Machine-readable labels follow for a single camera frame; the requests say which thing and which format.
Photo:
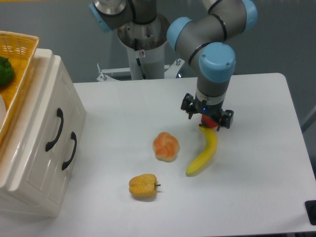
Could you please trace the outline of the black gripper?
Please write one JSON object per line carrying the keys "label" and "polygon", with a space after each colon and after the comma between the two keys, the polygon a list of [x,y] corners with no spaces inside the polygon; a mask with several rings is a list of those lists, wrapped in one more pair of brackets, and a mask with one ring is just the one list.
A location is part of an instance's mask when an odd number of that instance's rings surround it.
{"label": "black gripper", "polygon": [[196,92],[195,98],[186,93],[182,100],[181,110],[188,114],[188,119],[191,119],[193,114],[201,114],[212,118],[217,123],[217,131],[220,128],[230,129],[233,119],[233,110],[222,110],[226,94],[220,96],[207,96],[201,92]]}

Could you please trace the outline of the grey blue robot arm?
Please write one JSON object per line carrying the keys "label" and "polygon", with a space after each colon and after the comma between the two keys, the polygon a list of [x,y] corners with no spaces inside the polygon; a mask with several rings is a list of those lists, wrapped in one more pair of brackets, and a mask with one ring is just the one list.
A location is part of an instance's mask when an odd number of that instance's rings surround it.
{"label": "grey blue robot arm", "polygon": [[225,41],[256,25],[257,8],[250,0],[206,0],[204,6],[207,16],[197,22],[187,17],[169,22],[154,0],[95,0],[89,9],[102,31],[117,32],[132,79],[164,78],[164,47],[169,44],[197,74],[196,93],[185,95],[181,109],[230,128],[234,113],[222,105],[236,55]]}

